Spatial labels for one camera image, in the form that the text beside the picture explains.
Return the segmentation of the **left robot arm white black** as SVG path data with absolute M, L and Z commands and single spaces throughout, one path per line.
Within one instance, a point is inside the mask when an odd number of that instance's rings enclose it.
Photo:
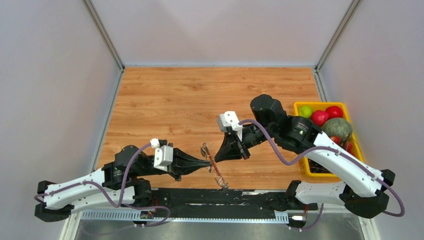
M 158 205 L 145 176 L 182 177 L 211 163 L 174 148 L 166 140 L 153 138 L 142 147 L 125 146 L 114 161 L 74 180 L 38 183 L 34 216 L 51 223 L 86 209 L 110 205 L 114 208 L 143 208 Z

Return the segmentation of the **red handled metal key organizer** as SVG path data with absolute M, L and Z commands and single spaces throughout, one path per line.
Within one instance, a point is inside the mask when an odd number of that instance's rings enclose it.
M 213 156 L 210 153 L 209 146 L 206 142 L 204 142 L 200 148 L 200 152 L 202 156 L 205 158 L 206 161 L 210 163 L 209 172 L 214 174 L 214 180 L 216 184 L 221 187 L 222 190 L 228 190 L 229 184 L 224 179 L 219 167 L 217 166 L 217 163 Z

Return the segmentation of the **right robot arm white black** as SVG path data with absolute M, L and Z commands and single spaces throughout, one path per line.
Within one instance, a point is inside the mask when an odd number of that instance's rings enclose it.
M 372 168 L 335 143 L 311 120 L 288 115 L 281 102 L 261 94 L 250 102 L 253 119 L 239 120 L 234 111 L 217 118 L 224 139 L 214 159 L 217 162 L 248 159 L 250 148 L 268 142 L 279 160 L 291 166 L 302 158 L 320 164 L 339 178 L 336 183 L 293 180 L 285 201 L 292 209 L 303 204 L 331 204 L 371 219 L 386 214 L 395 174 Z

